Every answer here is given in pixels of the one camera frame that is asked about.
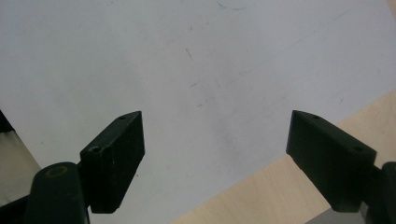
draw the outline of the black mount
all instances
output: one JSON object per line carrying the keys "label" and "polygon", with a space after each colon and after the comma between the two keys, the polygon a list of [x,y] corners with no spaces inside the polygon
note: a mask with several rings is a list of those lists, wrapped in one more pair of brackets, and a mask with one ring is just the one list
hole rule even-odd
{"label": "black mount", "polygon": [[81,152],[81,162],[60,162],[39,171],[30,195],[0,208],[5,224],[85,224],[93,213],[120,207],[145,154],[141,112],[111,122]]}
{"label": "black mount", "polygon": [[396,224],[396,162],[374,166],[376,151],[327,120],[293,111],[287,153],[337,212],[369,206],[367,223]]}

